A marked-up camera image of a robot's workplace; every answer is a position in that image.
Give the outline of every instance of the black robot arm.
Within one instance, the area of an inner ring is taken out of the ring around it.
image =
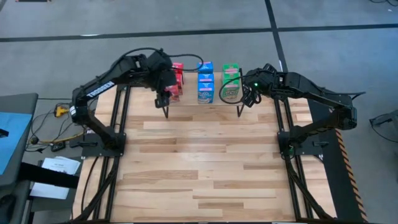
[[[156,91],[155,106],[157,108],[169,105],[169,92],[164,89],[177,82],[172,70],[172,62],[162,49],[154,50],[154,53],[148,58],[142,54],[127,56],[129,52],[122,55],[108,71],[73,91],[70,105],[72,121],[92,129],[101,138],[105,149],[121,147],[124,144],[121,141],[122,136],[115,133],[112,127],[105,126],[93,113],[90,113],[88,101],[115,85],[125,84],[144,86]]]
[[[243,76],[243,103],[251,107],[258,103],[261,95],[284,101],[287,98],[307,98],[331,107],[331,114],[322,120],[306,126],[294,126],[290,129],[289,145],[299,146],[309,136],[337,128],[341,130],[356,127],[356,108],[350,95],[363,93],[335,93],[321,88],[311,80],[295,72],[277,72],[267,64],[264,68],[248,71]]]

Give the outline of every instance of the white paper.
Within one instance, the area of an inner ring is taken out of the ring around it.
[[[66,174],[74,175],[80,166],[79,161],[68,159],[65,157],[45,158],[42,164],[43,168],[64,172]],[[56,187],[50,184],[35,183],[33,185],[30,196],[47,197],[56,199],[66,199],[69,189],[66,187]]]

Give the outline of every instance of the gray floor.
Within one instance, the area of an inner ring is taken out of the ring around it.
[[[271,1],[278,27],[344,26],[398,23],[398,7],[368,0]],[[270,27],[263,0],[252,1],[7,1],[0,12],[1,37],[112,34],[197,29]],[[280,33],[290,71],[335,91],[367,91],[354,101],[358,127],[343,132],[346,148],[369,221],[398,220],[398,149],[377,136],[368,119],[397,109],[398,29]],[[72,90],[136,47],[163,47],[167,53],[195,53],[212,60],[216,70],[239,62],[244,70],[270,62],[278,67],[271,33],[138,37],[0,43],[0,95],[37,92],[42,98],[70,98]],[[190,58],[182,58],[194,67]],[[36,115],[58,101],[39,100]],[[64,118],[51,117],[39,136],[53,138]],[[79,132],[71,127],[68,133]],[[389,125],[380,130],[398,139]],[[26,153],[24,160],[80,155],[79,149]],[[43,212],[35,223],[65,221],[70,211]]]

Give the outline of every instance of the blue juice box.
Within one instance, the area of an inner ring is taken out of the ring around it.
[[[203,66],[198,69],[198,73],[209,74],[213,73],[213,62],[203,62]]]
[[[198,103],[212,103],[214,97],[214,83],[198,82]]]
[[[214,74],[198,73],[198,82],[214,82]]]

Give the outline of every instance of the wooden table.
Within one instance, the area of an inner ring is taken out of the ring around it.
[[[187,87],[196,84],[189,78],[185,83],[183,97],[195,94],[196,88]],[[96,117],[104,124],[111,119],[115,93],[113,88],[99,98]],[[240,118],[235,106],[216,100],[213,105],[201,106],[182,100],[179,106],[170,107],[166,119],[162,110],[155,108],[154,98],[155,93],[148,89],[132,89],[127,146],[119,166],[112,222],[295,220],[272,100],[264,97],[260,105],[246,108]],[[295,124],[312,122],[305,99],[290,99],[290,106]],[[83,163],[73,205],[75,217],[80,214],[93,160]],[[313,156],[302,156],[302,160],[309,191],[335,217],[323,164]],[[102,158],[89,181],[85,206],[97,190],[101,165]],[[298,198],[304,217],[299,190]],[[100,217],[104,217],[106,199]]]

